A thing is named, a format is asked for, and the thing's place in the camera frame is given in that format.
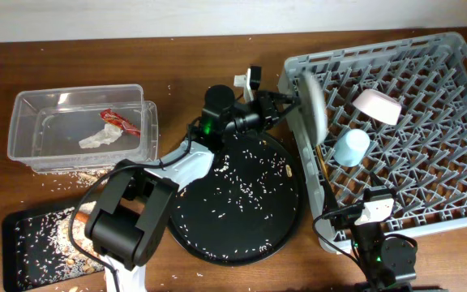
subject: crumpled white paper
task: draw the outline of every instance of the crumpled white paper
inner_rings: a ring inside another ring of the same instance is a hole
[[[99,131],[93,136],[90,136],[84,140],[79,141],[79,145],[82,149],[86,148],[97,148],[102,144],[111,144],[116,141],[122,135],[122,129],[106,123],[104,130]]]

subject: transparent container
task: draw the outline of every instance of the transparent container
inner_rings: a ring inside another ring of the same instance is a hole
[[[111,109],[141,130],[126,132],[113,143],[82,149],[79,141],[104,129],[100,112]],[[8,157],[37,173],[89,170],[156,159],[158,122],[156,106],[144,101],[136,84],[61,88],[21,92],[15,98]]]

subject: round black plate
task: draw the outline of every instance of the round black plate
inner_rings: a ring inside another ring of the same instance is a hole
[[[236,135],[225,144],[207,176],[177,195],[169,229],[202,260],[250,264],[277,252],[297,229],[306,186],[291,155],[270,135]]]

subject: light blue cup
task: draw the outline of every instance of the light blue cup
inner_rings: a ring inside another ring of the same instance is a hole
[[[350,130],[334,145],[334,159],[343,166],[356,166],[362,161],[370,144],[371,139],[365,131]]]

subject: black rectangular tray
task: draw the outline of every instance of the black rectangular tray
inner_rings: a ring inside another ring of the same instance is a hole
[[[90,198],[88,202],[94,200],[95,196]],[[49,276],[53,274],[59,275],[60,273],[62,276],[62,271],[55,268],[60,263],[64,263],[66,257],[62,254],[56,254],[55,248],[49,245],[48,235],[55,227],[48,227],[46,224],[41,227],[41,223],[43,220],[51,220],[52,213],[75,207],[79,201],[80,198],[70,198],[49,202],[5,217],[2,222],[3,287],[5,291],[26,291],[76,278],[60,277],[54,281],[46,280],[47,278],[51,279]]]

